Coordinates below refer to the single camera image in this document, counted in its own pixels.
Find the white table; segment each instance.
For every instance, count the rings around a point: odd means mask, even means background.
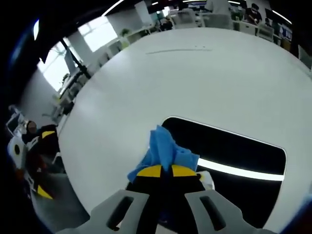
[[[59,136],[78,198],[90,212],[123,189],[150,130],[169,116],[184,117],[286,150],[285,180],[265,225],[279,232],[312,178],[309,72],[281,47],[237,31],[190,28],[143,37],[83,87]]]

